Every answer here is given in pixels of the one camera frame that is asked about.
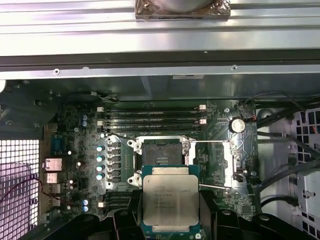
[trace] black cable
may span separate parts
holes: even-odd
[[[267,200],[264,200],[261,203],[261,207],[263,207],[271,202],[274,202],[274,201],[285,201],[294,207],[297,207],[299,205],[297,199],[292,196],[274,196],[274,197],[268,198]]]
[[[291,167],[292,165],[290,163],[284,163],[284,164],[281,164],[279,166],[277,166],[270,174],[269,176],[267,176],[264,180],[269,180],[270,178],[273,177],[273,175],[275,175],[277,172],[279,172],[281,169],[283,168],[287,168],[287,167]]]
[[[286,134],[285,136],[283,136],[282,133],[263,132],[263,131],[257,131],[257,134],[265,137],[284,138],[284,139],[291,140],[295,142],[300,148],[304,149],[307,153],[310,153],[311,155],[313,155],[313,157],[320,157],[320,152],[318,152],[317,150],[314,150],[313,148],[309,147],[307,144],[299,141],[298,139],[296,139],[291,135]]]
[[[320,103],[319,102],[313,102],[310,103],[308,105],[305,106],[306,109],[315,109],[315,108],[320,108]],[[297,107],[291,107],[291,108],[287,108],[284,110],[281,110],[279,112],[276,112],[270,116],[267,116],[263,119],[258,120],[256,127],[259,128],[263,128],[266,126],[269,126],[287,116],[291,116],[293,114],[295,114],[296,112],[299,112],[299,108]]]
[[[258,213],[262,213],[262,209],[261,209],[261,204],[260,204],[260,193],[265,190],[267,187],[271,186],[272,184],[278,182],[279,180],[291,175],[291,174],[296,174],[299,172],[304,172],[307,170],[310,170],[312,168],[316,168],[320,166],[320,158],[316,158],[312,161],[303,163],[303,164],[298,164],[294,167],[291,167],[285,171],[282,171],[276,175],[274,175],[273,177],[271,177],[270,179],[263,181],[260,186],[256,187],[253,191],[254,191],[254,202],[255,202],[255,207]]]
[[[284,95],[288,98],[288,100],[290,102],[292,102],[298,109],[300,109],[301,111],[305,111],[305,107],[301,106],[300,103],[298,103],[296,100],[294,100],[291,96],[289,96],[287,93],[283,92],[283,91],[269,91],[269,92],[263,92],[263,93],[259,93],[257,95],[254,95],[252,97],[249,97],[247,100],[244,101],[244,105],[246,105],[248,102],[250,102],[251,100],[253,99],[256,99],[258,97],[262,97],[262,96],[265,96],[265,95],[272,95],[272,94],[281,94],[281,95]]]
[[[116,134],[116,133],[108,133],[108,136],[116,136],[120,139],[127,139],[127,140],[134,140],[134,138],[131,138],[131,137],[128,137],[128,136],[122,136],[122,135],[119,135],[119,134]]]

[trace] ventilation grille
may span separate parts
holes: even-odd
[[[316,229],[314,226],[311,224],[302,221],[302,229],[305,233],[317,238],[320,240],[320,230]]]
[[[39,140],[0,140],[0,239],[16,240],[37,225]]]
[[[311,148],[320,150],[320,108],[300,112],[300,120],[296,121],[296,138]],[[311,155],[298,146],[300,164],[311,160]]]

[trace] mesh panel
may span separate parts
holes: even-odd
[[[0,239],[15,240],[37,225],[39,140],[0,140]]]

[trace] cable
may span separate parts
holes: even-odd
[[[263,92],[263,93],[259,93],[257,95],[254,95],[252,97],[249,97],[247,100],[244,101],[244,105],[246,105],[248,102],[250,102],[251,100],[253,99],[256,99],[258,97],[262,97],[262,96],[265,96],[265,95],[272,95],[272,94],[281,94],[281,95],[284,95],[288,98],[288,100],[290,102],[292,102],[295,106],[297,106],[298,109],[300,109],[301,111],[305,111],[306,109],[304,107],[302,107],[300,105],[300,103],[298,103],[296,100],[294,100],[291,96],[289,96],[287,93],[283,92],[283,91],[269,91],[269,92]]]
[[[42,181],[41,181],[40,179],[38,179],[38,178],[32,177],[32,178],[26,179],[26,180],[24,180],[24,181],[22,181],[22,182],[17,183],[16,185],[14,185],[8,192],[6,192],[6,193],[3,195],[3,197],[0,198],[0,204],[1,204],[2,202],[4,202],[5,198],[6,198],[10,193],[12,193],[13,190],[15,190],[15,189],[16,189],[17,187],[19,187],[21,184],[24,184],[24,183],[29,182],[29,181],[31,181],[31,180],[36,180],[36,181],[39,182],[39,184],[40,184],[40,192],[41,192],[42,194],[48,196],[49,198],[54,198],[54,199],[57,199],[57,200],[60,200],[61,202],[63,202],[63,200],[62,200],[61,198],[55,197],[55,196],[53,196],[53,195],[51,195],[51,194],[49,194],[49,193],[44,192],[44,185],[43,185]]]
[[[291,167],[285,171],[282,171],[276,175],[274,175],[273,177],[271,177],[270,179],[264,180],[260,186],[256,187],[253,191],[254,191],[254,202],[255,202],[255,207],[256,210],[258,211],[258,213],[262,213],[262,209],[261,209],[261,204],[260,204],[260,193],[265,190],[267,187],[271,186],[272,184],[276,183],[277,181],[291,175],[291,174],[296,174],[299,172],[303,172],[303,171],[307,171],[310,170],[312,168],[318,167],[320,166],[320,158],[316,158],[312,161],[303,163],[303,164],[298,164],[294,167]]]
[[[274,196],[274,197],[268,198],[267,200],[264,200],[261,203],[261,207],[263,207],[271,202],[274,202],[274,201],[285,201],[294,207],[297,207],[299,205],[297,199],[292,196]]]
[[[319,102],[312,102],[310,104],[305,105],[305,109],[315,109],[315,108],[320,108],[320,103]],[[286,108],[284,110],[281,110],[279,112],[276,112],[270,116],[267,116],[263,119],[260,119],[257,124],[256,127],[258,129],[269,126],[287,116],[291,116],[293,114],[295,114],[296,112],[299,112],[299,108],[295,107],[291,107],[291,108]]]
[[[286,167],[291,167],[292,165],[290,163],[284,163],[284,164],[281,164],[280,166],[277,166],[270,174],[269,176],[267,176],[265,178],[265,181],[266,180],[269,180],[270,178],[272,178],[273,175],[275,175],[277,172],[279,172],[281,169],[283,168],[286,168]]]
[[[127,139],[127,140],[134,140],[134,138],[128,137],[128,136],[121,136],[119,134],[116,133],[108,133],[108,136],[116,136],[120,139]]]
[[[272,132],[263,132],[263,131],[257,131],[257,134],[260,136],[265,136],[265,137],[284,138],[284,139],[291,140],[291,141],[295,142],[300,148],[304,149],[306,152],[310,153],[314,157],[320,157],[320,152],[312,149],[307,144],[299,141],[298,139],[296,139],[295,137],[293,137],[291,135],[288,135],[288,134],[283,135],[282,133],[272,133]]]

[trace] screw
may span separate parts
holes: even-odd
[[[229,210],[223,210],[222,214],[229,216],[231,215],[231,212]]]
[[[269,221],[270,218],[266,215],[260,215],[259,218],[262,220],[262,221]]]
[[[5,121],[5,125],[12,125],[12,124],[14,124],[14,121],[12,121],[12,120],[7,120],[7,121]]]
[[[222,6],[222,1],[218,0],[214,3],[214,6],[216,7],[221,7]]]
[[[53,70],[54,75],[59,75],[60,74],[60,69],[56,68]]]

